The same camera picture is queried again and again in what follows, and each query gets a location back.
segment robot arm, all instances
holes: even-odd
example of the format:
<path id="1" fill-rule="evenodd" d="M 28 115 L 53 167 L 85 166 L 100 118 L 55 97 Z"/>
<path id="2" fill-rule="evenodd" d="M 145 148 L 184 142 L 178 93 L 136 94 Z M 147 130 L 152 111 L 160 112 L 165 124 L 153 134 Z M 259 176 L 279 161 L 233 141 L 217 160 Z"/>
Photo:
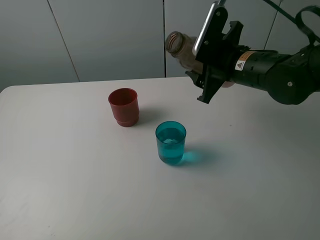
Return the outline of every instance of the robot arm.
<path id="1" fill-rule="evenodd" d="M 209 103 L 225 81 L 267 91 L 279 103 L 298 105 L 320 92 L 320 45 L 310 45 L 294 55 L 273 50 L 250 50 L 239 45 L 243 25 L 230 23 L 225 1 L 215 2 L 209 11 L 192 53 L 203 64 L 202 73 L 187 71 L 193 83 L 203 89 L 199 101 Z"/>

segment red cup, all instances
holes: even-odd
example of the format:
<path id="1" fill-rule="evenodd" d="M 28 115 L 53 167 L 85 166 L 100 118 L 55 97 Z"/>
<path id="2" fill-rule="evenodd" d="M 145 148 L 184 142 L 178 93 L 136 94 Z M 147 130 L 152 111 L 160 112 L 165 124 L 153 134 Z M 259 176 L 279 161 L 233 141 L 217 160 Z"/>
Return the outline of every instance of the red cup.
<path id="1" fill-rule="evenodd" d="M 138 94 L 131 88 L 113 91 L 108 98 L 113 116 L 122 127 L 131 127 L 139 120 Z"/>

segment white wall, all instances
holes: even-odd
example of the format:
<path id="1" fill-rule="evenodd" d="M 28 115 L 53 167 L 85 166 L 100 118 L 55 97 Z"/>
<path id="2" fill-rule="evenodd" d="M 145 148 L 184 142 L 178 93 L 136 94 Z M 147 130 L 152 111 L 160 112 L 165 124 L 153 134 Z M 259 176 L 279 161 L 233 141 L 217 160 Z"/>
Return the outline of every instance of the white wall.
<path id="1" fill-rule="evenodd" d="M 45 0 L 1 0 L 0 92 L 12 85 L 78 82 Z"/>
<path id="2" fill-rule="evenodd" d="M 165 76 L 162 0 L 49 0 L 79 79 Z"/>

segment panel seam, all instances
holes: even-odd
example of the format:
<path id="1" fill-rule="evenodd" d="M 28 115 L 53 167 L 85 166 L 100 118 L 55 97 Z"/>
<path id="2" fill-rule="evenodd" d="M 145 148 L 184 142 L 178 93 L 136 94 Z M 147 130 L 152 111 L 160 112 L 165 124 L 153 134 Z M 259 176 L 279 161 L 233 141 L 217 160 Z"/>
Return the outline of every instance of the panel seam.
<path id="1" fill-rule="evenodd" d="M 67 53 L 68 53 L 68 55 L 69 55 L 69 58 L 70 58 L 72 67 L 73 67 L 74 72 L 75 72 L 75 75 L 76 75 L 76 77 L 78 78 L 78 82 L 80 82 L 80 78 L 79 78 L 79 75 L 78 75 L 78 73 L 77 73 L 75 63 L 74 63 L 74 61 L 72 60 L 72 57 L 71 57 L 71 55 L 70 55 L 69 49 L 68 49 L 67 44 L 66 44 L 66 41 L 65 41 L 65 39 L 64 39 L 64 36 L 62 35 L 61 29 L 60 29 L 59 24 L 58 24 L 58 22 L 57 22 L 57 19 L 56 19 L 56 16 L 55 16 L 55 14 L 54 14 L 54 11 L 53 11 L 53 9 L 52 9 L 52 7 L 51 7 L 51 4 L 50 4 L 49 0 L 46 0 L 46 2 L 47 2 L 48 5 L 49 5 L 49 8 L 50 8 L 51 13 L 52 13 L 52 15 L 53 15 L 55 24 L 56 24 L 56 26 L 58 27 L 58 30 L 59 30 L 59 32 L 60 32 L 60 35 L 61 35 L 61 38 L 62 38 L 64 47 L 65 47 L 65 49 L 66 49 L 66 51 L 67 51 Z"/>
<path id="2" fill-rule="evenodd" d="M 282 2 L 283 2 L 283 0 L 280 0 L 278 7 L 280 7 Z M 266 38 L 266 41 L 265 41 L 265 44 L 264 44 L 264 48 L 263 48 L 264 50 L 266 50 L 266 47 L 267 47 L 267 44 L 268 44 L 272 29 L 274 28 L 274 24 L 276 22 L 276 18 L 278 16 L 278 13 L 279 13 L 279 11 L 276 11 L 274 19 L 273 19 L 273 22 L 272 22 L 272 25 L 271 25 L 271 28 L 270 28 L 270 31 L 269 31 L 269 34 L 268 34 L 268 37 Z"/>

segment water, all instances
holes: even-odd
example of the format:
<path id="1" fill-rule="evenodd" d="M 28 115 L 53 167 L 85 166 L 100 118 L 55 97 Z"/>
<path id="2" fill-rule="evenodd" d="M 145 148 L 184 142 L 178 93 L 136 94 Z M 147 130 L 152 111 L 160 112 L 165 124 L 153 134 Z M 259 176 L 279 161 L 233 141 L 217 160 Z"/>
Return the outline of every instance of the water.
<path id="1" fill-rule="evenodd" d="M 185 150 L 185 135 L 174 127 L 163 129 L 157 135 L 159 158 L 166 164 L 177 165 Z"/>

